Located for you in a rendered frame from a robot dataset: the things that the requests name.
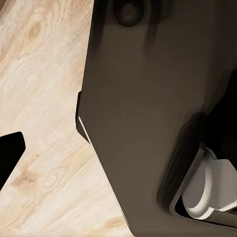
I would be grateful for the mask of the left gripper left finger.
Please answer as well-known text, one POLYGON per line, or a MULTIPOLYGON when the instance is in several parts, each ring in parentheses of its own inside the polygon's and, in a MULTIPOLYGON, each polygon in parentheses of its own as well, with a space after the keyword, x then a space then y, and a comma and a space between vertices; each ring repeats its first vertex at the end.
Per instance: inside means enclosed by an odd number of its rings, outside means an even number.
POLYGON ((26 145, 21 131, 0 137, 0 190, 3 188, 26 145))

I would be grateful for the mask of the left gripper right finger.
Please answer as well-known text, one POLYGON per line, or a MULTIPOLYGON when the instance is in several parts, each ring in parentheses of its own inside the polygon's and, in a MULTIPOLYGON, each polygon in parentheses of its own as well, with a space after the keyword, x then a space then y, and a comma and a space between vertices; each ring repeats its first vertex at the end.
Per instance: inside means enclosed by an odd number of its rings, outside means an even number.
POLYGON ((237 171, 237 133, 226 131, 221 148, 237 171))

